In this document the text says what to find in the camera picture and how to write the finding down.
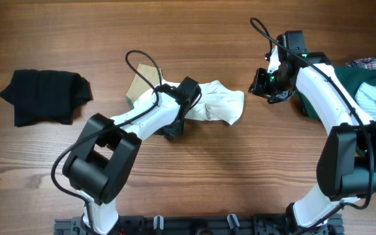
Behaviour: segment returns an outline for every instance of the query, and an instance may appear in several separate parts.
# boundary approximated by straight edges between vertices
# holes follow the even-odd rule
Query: green cloth
[[[347,92],[355,98],[356,92],[362,83],[366,82],[371,86],[376,86],[376,71],[361,69],[356,67],[335,66],[334,72],[337,79],[342,83]],[[298,100],[303,104],[308,116],[312,119],[319,119],[316,111],[303,94],[297,93]]]

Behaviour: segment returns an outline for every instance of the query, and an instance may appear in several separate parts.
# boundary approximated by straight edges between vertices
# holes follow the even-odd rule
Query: beige cloth
[[[157,74],[155,67],[139,64],[137,71],[141,75],[143,75],[151,84],[153,84],[153,86],[159,84],[159,75]],[[145,81],[143,81],[143,79],[139,77],[139,75],[136,74],[129,90],[127,91],[127,94],[125,94],[127,104],[129,105],[131,110],[134,108],[134,102],[148,89],[150,89],[149,85]]]

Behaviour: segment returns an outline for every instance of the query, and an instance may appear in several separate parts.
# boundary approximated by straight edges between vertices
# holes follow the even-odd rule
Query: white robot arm
[[[251,19],[253,27],[277,46],[271,51],[268,70],[258,69],[249,92],[274,104],[299,91],[311,103],[328,135],[317,165],[318,184],[287,208],[290,231],[300,233],[321,226],[344,206],[362,208],[353,204],[361,198],[368,201],[365,208],[371,194],[376,193],[376,122],[341,85],[330,60],[322,52],[308,52],[302,31],[287,31],[275,41],[253,21],[263,25]],[[364,141],[366,133],[368,144]],[[364,160],[355,159],[356,148],[365,150]],[[369,154],[375,156],[371,163]]]
[[[69,178],[70,185],[78,194],[89,201],[82,221],[90,227],[87,210],[89,207],[93,230],[97,234],[108,234],[119,219],[116,196],[129,177],[142,141],[154,133],[171,139],[181,135],[183,119],[201,92],[198,82],[188,77],[178,87],[164,84],[155,90],[158,96],[152,94],[150,101],[126,114],[112,119],[100,114],[91,117],[78,141],[97,131],[111,131],[80,144],[71,151],[65,161],[63,174]],[[134,119],[150,108],[152,109],[146,115],[121,125],[119,129],[112,128]],[[93,149],[95,144],[108,146],[113,150],[111,158],[108,160],[97,153]]]

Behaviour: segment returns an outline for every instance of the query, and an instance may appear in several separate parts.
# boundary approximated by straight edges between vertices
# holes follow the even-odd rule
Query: wood grain
[[[336,65],[376,56],[376,1],[57,2],[0,5],[0,91],[15,69],[65,70],[87,78],[95,100],[71,126],[15,128],[14,109],[0,98],[0,234],[52,234],[55,218],[81,215],[81,202],[53,186],[50,168],[93,114],[128,111],[129,50],[153,56],[167,80],[220,80],[245,92],[233,126],[187,121],[174,142],[144,142],[117,208],[145,216],[281,213],[316,183],[322,125],[301,116],[294,102],[269,106],[247,94],[268,51],[250,17],[273,37],[304,30],[307,47]],[[137,55],[131,61],[149,64]],[[347,234],[376,234],[376,195],[367,210],[343,213]]]

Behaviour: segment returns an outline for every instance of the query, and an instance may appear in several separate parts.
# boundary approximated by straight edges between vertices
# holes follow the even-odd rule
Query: plaid shirt
[[[363,69],[376,70],[376,58],[369,57],[365,59],[357,59],[355,61],[346,63],[346,65],[349,67],[360,67]]]

